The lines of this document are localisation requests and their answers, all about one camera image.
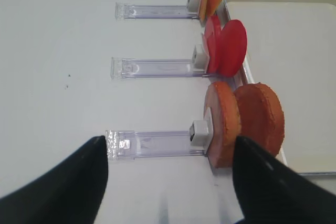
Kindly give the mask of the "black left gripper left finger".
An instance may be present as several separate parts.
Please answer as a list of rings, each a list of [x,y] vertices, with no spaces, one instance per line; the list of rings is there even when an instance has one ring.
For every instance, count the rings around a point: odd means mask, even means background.
[[[1,198],[1,223],[94,223],[107,181],[106,138],[96,136],[47,173]]]

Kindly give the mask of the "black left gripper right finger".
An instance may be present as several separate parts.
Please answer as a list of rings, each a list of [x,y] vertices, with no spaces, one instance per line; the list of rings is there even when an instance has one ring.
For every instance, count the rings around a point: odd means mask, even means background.
[[[238,136],[233,184],[240,223],[335,223],[335,195],[278,161],[255,141]]]

